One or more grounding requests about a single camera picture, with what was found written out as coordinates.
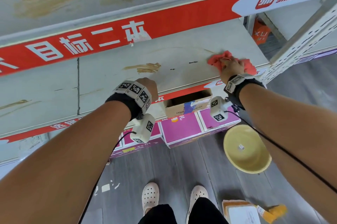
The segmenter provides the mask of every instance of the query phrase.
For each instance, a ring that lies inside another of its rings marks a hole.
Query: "cardboard box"
[[[206,89],[164,101],[167,117],[175,117],[207,108],[212,91]]]

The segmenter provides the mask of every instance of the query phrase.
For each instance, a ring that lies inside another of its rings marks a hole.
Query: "hand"
[[[152,102],[158,99],[158,89],[157,84],[151,79],[148,79],[147,77],[144,78],[138,78],[136,80],[138,83],[144,85],[150,92],[152,96]]]
[[[231,60],[220,59],[220,61],[225,65],[220,74],[221,81],[225,84],[228,83],[231,76],[245,73],[245,64],[243,61],[237,61],[233,57]]]

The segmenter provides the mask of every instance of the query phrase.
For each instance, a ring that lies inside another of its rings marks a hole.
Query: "gray floor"
[[[337,55],[298,64],[280,74],[268,88],[296,100],[337,111]],[[174,149],[156,145],[116,158],[103,171],[85,224],[131,224],[143,215],[141,192],[150,181],[159,185],[159,203],[168,203],[178,224],[185,223],[192,188],[202,184],[221,209],[223,199],[246,199],[262,207],[285,204],[288,213],[275,224],[327,224],[285,180],[274,163],[263,173],[236,170],[222,148],[224,133],[200,138]]]

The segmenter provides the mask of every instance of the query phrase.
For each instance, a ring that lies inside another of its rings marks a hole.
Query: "black cable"
[[[122,140],[125,136],[127,136],[128,134],[130,134],[130,133],[137,134],[136,132],[127,132],[126,134],[124,134],[124,135],[120,138],[120,140],[116,143],[116,145],[114,146],[112,152],[115,150],[115,148],[117,147],[118,143],[120,143],[121,140]],[[94,188],[92,189],[92,192],[91,192],[91,194],[90,194],[90,197],[89,197],[89,199],[88,199],[88,201],[87,201],[87,204],[86,204],[86,206],[85,206],[85,208],[84,208],[84,210],[83,210],[82,216],[81,216],[80,221],[78,222],[78,224],[81,224],[81,223],[82,223],[82,220],[83,220],[83,218],[84,218],[84,215],[85,215],[85,213],[86,213],[86,211],[87,211],[87,209],[88,209],[89,203],[90,203],[90,201],[91,201],[91,199],[92,199],[92,195],[95,193],[95,189],[96,189],[96,187],[97,187],[97,183],[98,183],[99,179],[101,178],[103,171],[104,171],[104,168],[103,168],[101,174],[99,175],[99,178],[97,179]]]
[[[314,176],[316,176],[320,181],[322,181],[325,185],[327,185],[333,192],[335,192],[337,194],[337,189],[332,186],[329,182],[327,182],[322,176],[320,176],[317,172],[315,172],[313,169],[311,169],[309,166],[307,166],[304,162],[302,162],[300,159],[298,159],[296,156],[294,156],[292,153],[290,153],[288,150],[286,150],[285,148],[283,148],[282,146],[280,146],[279,144],[277,144],[275,141],[273,141],[272,139],[270,139],[269,137],[267,137],[266,135],[260,133],[258,130],[256,130],[254,127],[252,127],[246,120],[244,120],[243,118],[239,117],[237,114],[235,114],[232,111],[225,111],[225,112],[229,112],[232,113],[233,115],[237,116],[239,119],[243,120],[248,126],[250,126],[250,128],[252,128],[255,132],[257,132],[259,135],[261,135],[262,137],[264,137],[267,141],[269,141],[271,144],[273,144],[274,146],[276,146],[278,149],[282,150],[284,153],[286,153],[288,156],[290,156],[292,159],[294,159],[295,161],[299,162],[304,168],[306,168],[308,171],[310,171]]]

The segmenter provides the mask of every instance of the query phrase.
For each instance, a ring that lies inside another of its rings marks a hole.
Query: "black wrist strap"
[[[231,81],[236,76],[237,75],[231,76],[228,81]],[[235,90],[234,90],[233,93],[230,93],[229,91],[224,89],[224,91],[228,94],[228,99],[230,100],[230,102],[237,105],[238,107],[240,107],[243,110],[245,110],[245,108],[243,107],[243,105],[240,101],[239,95],[240,95],[240,92],[241,92],[242,88],[244,88],[248,84],[256,84],[256,85],[264,87],[263,83],[261,83],[260,81],[258,81],[256,79],[245,79],[242,83],[235,86]]]
[[[143,115],[141,107],[139,107],[138,104],[135,102],[135,100],[132,99],[130,96],[123,93],[114,93],[105,102],[111,102],[113,100],[122,102],[129,108],[131,112],[130,121],[135,118],[141,119],[141,116]]]

